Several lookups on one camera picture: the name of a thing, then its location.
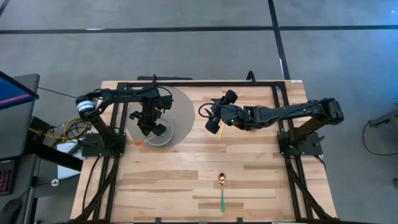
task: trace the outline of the computer monitor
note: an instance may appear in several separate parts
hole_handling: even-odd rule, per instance
[[[0,110],[37,99],[38,94],[0,72]]]

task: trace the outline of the keyboard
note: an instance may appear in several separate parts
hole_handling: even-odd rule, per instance
[[[0,161],[0,195],[12,193],[15,160]]]

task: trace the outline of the spoon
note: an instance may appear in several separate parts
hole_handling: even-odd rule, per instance
[[[226,182],[226,177],[224,173],[221,173],[218,177],[218,182],[221,184],[221,212],[225,212],[225,203],[224,203],[224,184]]]

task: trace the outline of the black stripe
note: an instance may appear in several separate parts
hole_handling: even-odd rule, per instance
[[[268,0],[268,5],[269,5],[269,11],[271,13],[272,28],[274,28],[276,47],[278,50],[280,62],[282,63],[282,72],[284,75],[284,79],[290,80],[290,74],[289,74],[289,69],[287,68],[285,50],[284,50],[284,46],[282,44],[282,37],[280,36],[278,20],[276,18],[276,12],[275,12],[275,6],[274,6],[273,0]]]
[[[8,3],[9,3],[10,1],[11,1],[11,0],[4,0],[4,2],[2,3],[2,5],[1,5],[1,7],[0,7],[0,17],[1,17],[1,15],[2,15],[2,13],[4,12],[4,10],[6,10],[6,7],[7,7]]]
[[[282,26],[279,30],[389,30],[398,29],[398,25],[371,26]]]
[[[154,27],[116,29],[45,29],[45,30],[0,30],[0,34],[104,34],[140,32],[203,32],[203,31],[260,31],[272,30],[270,26],[214,26],[214,27]]]

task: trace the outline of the black metal frame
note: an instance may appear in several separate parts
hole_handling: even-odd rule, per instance
[[[284,105],[288,106],[289,105],[289,101],[288,101],[288,96],[287,96],[287,91],[286,91],[286,85],[285,82],[281,81],[281,82],[264,82],[264,81],[257,81],[254,74],[252,73],[252,71],[249,72],[248,76],[247,76],[247,81],[241,81],[241,82],[175,82],[175,81],[162,81],[162,82],[156,82],[156,85],[158,86],[269,86],[272,88],[272,93],[274,95],[274,103],[275,103],[275,107],[279,107],[279,98],[278,98],[278,94],[277,94],[277,89],[279,88],[282,92],[282,97],[283,97],[283,101],[284,101]],[[139,83],[118,83],[118,90],[123,90],[123,89],[128,89],[128,88],[132,88],[132,87],[144,87],[146,85],[153,85],[154,82],[139,82]],[[110,126],[112,128],[115,128],[115,124],[116,124],[116,117],[118,114],[118,109],[119,109],[119,103],[115,103],[114,107],[113,107],[113,112],[112,112],[112,117],[111,117],[111,124]],[[121,114],[121,120],[120,120],[120,127],[119,130],[123,130],[125,127],[125,122],[126,122],[126,118],[127,118],[127,103],[123,103],[123,108],[122,108],[122,114]],[[292,120],[288,120],[288,124],[289,124],[289,128],[293,128],[293,122]],[[280,132],[284,132],[284,124],[282,121],[278,122],[279,125],[279,130]],[[297,222],[299,222],[300,220],[302,220],[301,217],[301,213],[300,213],[300,207],[299,207],[299,200],[297,197],[297,192],[296,192],[296,188],[295,188],[295,178],[293,178],[291,175],[289,175],[289,172],[295,172],[293,169],[289,169],[289,167],[293,167],[292,165],[292,161],[289,155],[283,155],[284,159],[285,159],[285,164],[286,164],[286,169],[287,169],[287,173],[288,173],[288,180],[289,180],[289,187],[290,187],[290,193],[292,196],[292,204],[293,204],[293,209],[294,209],[294,213],[295,213],[295,219]],[[118,166],[119,165],[119,157],[115,157],[114,158],[114,165]],[[301,156],[297,155],[295,156],[295,161],[296,161],[296,165],[297,165],[297,170],[298,170],[298,178],[301,184],[299,184],[299,187],[302,191],[306,191],[307,189],[307,184],[305,181],[305,175],[304,175],[304,170],[303,170],[303,165],[302,165],[302,161],[301,161]],[[99,182],[99,187],[103,185],[103,182],[106,178],[106,174],[108,172],[108,164],[109,164],[109,157],[105,157],[104,161],[103,161],[103,166],[101,169],[101,176],[100,176],[100,182]],[[114,190],[115,190],[115,186],[116,186],[116,179],[114,179],[110,186],[109,186],[109,195],[108,195],[108,201],[106,204],[106,213],[105,213],[105,220],[110,220],[111,218],[111,211],[112,211],[112,207],[113,207],[113,197],[114,197]],[[308,191],[304,192],[304,195],[310,195],[310,193]],[[304,202],[305,202],[305,209],[306,209],[306,213],[307,213],[307,218],[309,218],[309,220],[313,219],[313,214],[312,214],[312,207],[310,205],[310,203],[306,200],[306,198],[304,198]],[[101,206],[101,201],[99,201],[99,203],[96,205],[96,208],[94,210],[94,215],[93,215],[93,219],[96,220],[99,218],[99,212],[100,212],[100,206]]]

